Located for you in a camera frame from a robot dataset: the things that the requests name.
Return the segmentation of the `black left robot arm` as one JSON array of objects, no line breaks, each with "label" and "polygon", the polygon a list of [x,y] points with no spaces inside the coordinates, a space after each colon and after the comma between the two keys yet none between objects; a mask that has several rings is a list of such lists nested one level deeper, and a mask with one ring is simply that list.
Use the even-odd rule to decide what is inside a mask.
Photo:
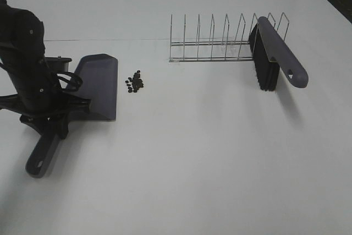
[{"label": "black left robot arm", "polygon": [[68,71],[70,58],[45,56],[43,36],[43,22],[34,13],[1,0],[1,69],[16,90],[1,96],[1,108],[21,114],[40,134],[49,129],[65,139],[69,114],[88,112],[90,100],[73,95],[82,78]]}]

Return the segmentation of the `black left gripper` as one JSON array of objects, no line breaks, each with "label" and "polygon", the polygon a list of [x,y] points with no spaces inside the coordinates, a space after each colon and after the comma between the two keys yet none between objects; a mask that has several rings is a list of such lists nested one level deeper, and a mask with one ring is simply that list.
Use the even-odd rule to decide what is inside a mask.
[{"label": "black left gripper", "polygon": [[77,96],[83,79],[68,71],[68,57],[1,56],[1,68],[16,90],[1,96],[1,109],[22,115],[20,122],[43,135],[46,120],[53,119],[56,134],[69,133],[69,114],[89,113],[91,100]]}]

